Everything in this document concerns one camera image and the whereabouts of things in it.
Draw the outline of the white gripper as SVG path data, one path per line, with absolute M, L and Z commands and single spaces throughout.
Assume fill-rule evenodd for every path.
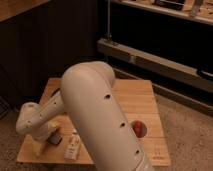
M 33 152 L 36 156 L 40 156 L 45 146 L 49 143 L 48 138 L 52 134 L 59 134 L 61 123 L 58 121 L 50 121 L 42 125 L 38 130 L 32 134 L 33 138 Z

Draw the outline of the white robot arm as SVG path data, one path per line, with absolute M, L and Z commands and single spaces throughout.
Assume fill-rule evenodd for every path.
M 22 105 L 16 131 L 41 139 L 47 122 L 67 113 L 98 171 L 155 171 L 112 92 L 114 80 L 105 62 L 68 68 L 60 90 L 44 105 Z

